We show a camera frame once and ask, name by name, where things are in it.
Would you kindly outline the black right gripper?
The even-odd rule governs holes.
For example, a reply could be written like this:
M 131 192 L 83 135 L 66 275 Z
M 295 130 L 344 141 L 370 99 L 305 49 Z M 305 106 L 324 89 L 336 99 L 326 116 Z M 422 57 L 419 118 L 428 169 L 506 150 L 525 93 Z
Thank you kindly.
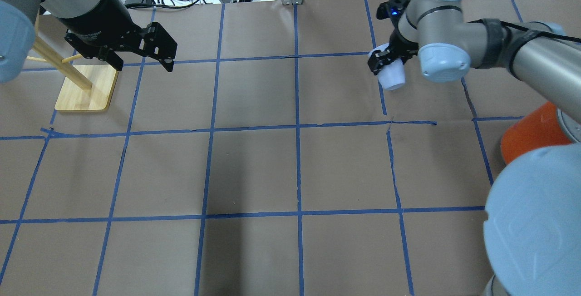
M 367 65 L 373 75 L 379 75 L 384 67 L 396 60 L 406 63 L 419 52 L 419 44 L 403 37 L 398 30 L 391 33 L 388 50 L 372 50 Z

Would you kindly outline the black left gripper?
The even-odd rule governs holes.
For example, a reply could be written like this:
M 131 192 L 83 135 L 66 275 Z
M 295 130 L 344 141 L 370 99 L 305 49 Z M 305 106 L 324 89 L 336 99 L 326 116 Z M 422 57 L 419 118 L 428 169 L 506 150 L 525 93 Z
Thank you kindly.
M 70 18 L 64 19 L 64 25 L 65 40 L 84 58 L 96 58 L 122 71 L 124 60 L 118 52 L 130 52 L 173 71 L 177 42 L 158 22 L 142 29 L 130 18 Z

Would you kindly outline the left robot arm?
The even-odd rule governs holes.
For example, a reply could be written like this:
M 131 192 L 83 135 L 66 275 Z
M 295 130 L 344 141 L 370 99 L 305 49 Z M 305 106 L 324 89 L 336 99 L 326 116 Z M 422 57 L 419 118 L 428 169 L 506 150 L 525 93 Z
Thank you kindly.
M 176 41 L 158 22 L 139 27 L 121 0 L 0 0 L 0 5 L 2 83 L 22 71 L 37 35 L 34 25 L 40 9 L 68 29 L 65 40 L 84 58 L 97 58 L 122 70 L 118 53 L 131 52 L 173 70 Z

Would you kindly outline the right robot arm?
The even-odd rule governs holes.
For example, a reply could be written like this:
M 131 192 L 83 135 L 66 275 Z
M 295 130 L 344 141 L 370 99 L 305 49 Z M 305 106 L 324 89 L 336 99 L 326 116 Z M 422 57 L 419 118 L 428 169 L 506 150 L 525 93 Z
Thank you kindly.
M 504 164 L 485 204 L 483 237 L 493 276 L 485 296 L 580 294 L 580 39 L 549 21 L 470 18 L 465 0 L 387 0 L 389 42 L 369 52 L 380 85 L 405 83 L 419 61 L 432 83 L 469 79 L 477 101 L 517 112 L 542 106 L 500 137 Z

